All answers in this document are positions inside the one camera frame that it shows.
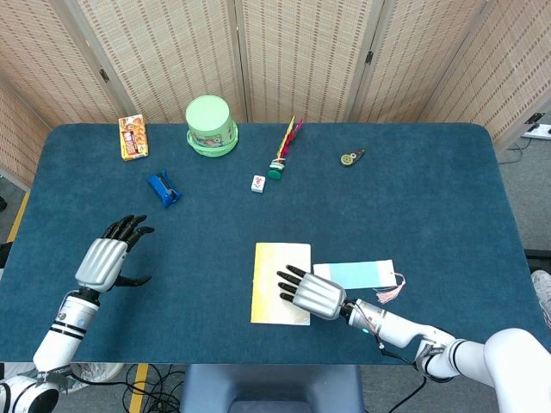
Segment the chair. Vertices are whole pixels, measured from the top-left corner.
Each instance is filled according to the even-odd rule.
[[[182,413],[363,413],[357,366],[192,365]]]

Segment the paper card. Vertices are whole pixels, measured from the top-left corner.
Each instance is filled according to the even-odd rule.
[[[313,273],[336,282],[345,290],[397,285],[392,260],[314,264]]]
[[[252,281],[251,323],[310,325],[310,313],[282,299],[277,283],[284,281],[277,271],[286,265],[310,271],[307,243],[257,243]]]

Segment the cable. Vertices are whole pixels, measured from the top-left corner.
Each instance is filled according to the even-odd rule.
[[[174,366],[170,365],[168,373],[165,374],[164,376],[161,376],[159,370],[157,370],[157,368],[155,368],[155,366],[153,366],[153,365],[151,365],[151,366],[156,370],[156,372],[159,376],[159,380],[158,380],[157,383],[154,384],[154,386],[153,386],[152,390],[150,391],[150,393],[152,395],[158,395],[159,398],[161,398],[162,400],[158,401],[157,403],[151,403],[150,404],[151,400],[148,397],[147,400],[144,403],[142,413],[150,413],[150,412],[153,412],[153,411],[163,411],[163,412],[167,412],[167,413],[172,412],[172,410],[167,410],[167,407],[170,408],[170,404],[175,404],[178,407],[180,406],[180,400],[176,396],[174,396],[174,391],[176,391],[176,389],[179,386],[183,385],[183,380],[180,381],[177,385],[175,385],[172,388],[172,390],[170,391],[170,393],[167,392],[168,390],[167,391],[163,390],[163,385],[165,385],[165,381],[170,376],[173,376],[173,375],[176,375],[176,374],[184,375],[185,372],[183,370],[172,371],[172,368]]]
[[[140,388],[136,387],[135,385],[131,385],[130,383],[128,383],[127,381],[108,381],[108,382],[96,382],[96,381],[88,381],[86,379],[82,379],[80,377],[78,377],[75,373],[71,373],[71,377],[73,377],[76,381],[79,381],[81,383],[84,383],[86,385],[99,385],[99,386],[108,386],[108,385],[125,385],[127,387],[127,389],[125,390],[125,393],[126,391],[130,390],[132,393],[134,394],[141,394],[141,395],[147,395],[149,396],[150,398],[152,398],[153,400],[156,400],[156,401],[159,401],[160,403],[162,404],[167,404],[168,407],[170,407],[174,412],[178,412],[179,411],[179,401],[178,401],[178,406],[176,407],[174,404],[172,404],[171,402],[167,401],[167,400],[163,400],[162,398],[160,397],[157,397],[155,396],[156,394],[159,394],[160,395],[160,392],[155,392],[155,393],[151,393],[151,392],[148,392],[148,391],[145,391],[144,390],[141,390]],[[126,407],[126,405],[124,404],[124,400],[123,400],[123,407],[125,409],[125,411],[127,413],[129,413],[129,410],[128,408]]]
[[[360,312],[360,314],[362,314],[363,321],[365,321],[366,325],[368,326],[369,331],[371,332],[371,334],[373,334],[373,337],[375,338],[375,341],[377,342],[377,347],[381,351],[382,355],[385,355],[386,357],[392,357],[394,359],[401,360],[405,364],[407,364],[408,366],[411,366],[411,367],[413,367],[417,370],[417,366],[416,366],[414,361],[409,361],[405,357],[402,357],[399,354],[396,354],[396,353],[393,353],[392,351],[387,350],[387,348],[385,347],[385,343],[381,340],[381,338],[379,337],[379,335],[375,331],[375,328],[369,322],[369,320],[366,317],[365,313],[363,312],[361,306],[359,306],[356,302],[353,302],[353,301],[350,301],[349,304],[351,304],[355,309],[357,309]]]
[[[407,397],[407,398],[404,398],[401,402],[399,402],[398,404],[396,404],[394,407],[392,407],[392,409],[390,409],[388,411],[388,413],[393,413],[393,411],[395,411],[396,409],[398,409],[402,404],[404,404],[405,402],[407,402],[410,398],[412,398],[413,396],[415,396],[417,393],[419,393],[424,385],[427,384],[427,378],[426,377],[423,377],[423,383],[421,383],[421,385],[415,389],[414,391],[412,391],[412,393]]]
[[[138,367],[137,364],[132,364],[130,366],[130,368],[128,368],[127,370],[127,375],[125,377],[125,382],[129,385],[131,385],[132,383],[134,383],[135,385],[140,385],[140,384],[144,384],[144,385],[153,385],[153,383],[149,383],[147,382],[147,380],[144,380],[144,381],[136,381],[136,382],[132,382],[130,381],[130,372],[132,372],[132,369],[135,368],[135,367]],[[157,374],[158,374],[158,377],[159,379],[161,378],[161,374],[158,372],[157,368],[155,368]],[[130,413],[129,411],[129,408],[127,407],[127,403],[126,403],[126,399],[127,399],[127,393],[128,392],[131,392],[132,394],[143,394],[141,391],[140,392],[136,392],[134,391],[131,387],[127,386],[127,388],[125,389],[124,393],[122,393],[122,407],[123,409],[126,411],[126,413]]]
[[[518,151],[518,157],[517,159],[514,159],[512,161],[505,161],[505,162],[499,162],[498,164],[499,165],[507,165],[509,163],[517,163],[517,162],[520,162],[520,160],[523,158],[523,155],[524,155],[524,150],[526,148],[528,148],[530,146],[530,144],[532,143],[532,138],[529,138],[528,139],[528,144],[526,144],[525,146],[520,146],[519,144],[515,143],[514,145],[516,147],[513,147],[513,148],[507,148],[507,151]]]

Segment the tassel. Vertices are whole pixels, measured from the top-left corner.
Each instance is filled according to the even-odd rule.
[[[402,291],[402,288],[406,284],[406,278],[404,275],[400,273],[394,273],[394,275],[398,275],[398,277],[402,278],[402,282],[396,287],[388,287],[383,289],[374,288],[374,290],[377,292],[377,299],[381,304],[386,304],[388,301],[392,301],[393,299],[398,297],[399,292]]]

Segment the beige wall panel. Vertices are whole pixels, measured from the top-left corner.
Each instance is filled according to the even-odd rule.
[[[184,122],[188,103],[205,94],[245,120],[226,1],[78,1],[146,121]]]
[[[551,88],[551,1],[489,7],[421,119],[477,123],[498,142]]]
[[[50,125],[117,116],[47,0],[0,0],[0,73]]]
[[[0,83],[0,167],[3,173],[30,187],[49,132],[49,127]]]
[[[309,122],[347,120],[373,0],[241,5],[253,121],[286,122],[292,115]]]
[[[360,122],[417,121],[484,1],[390,4],[368,81],[358,96]]]

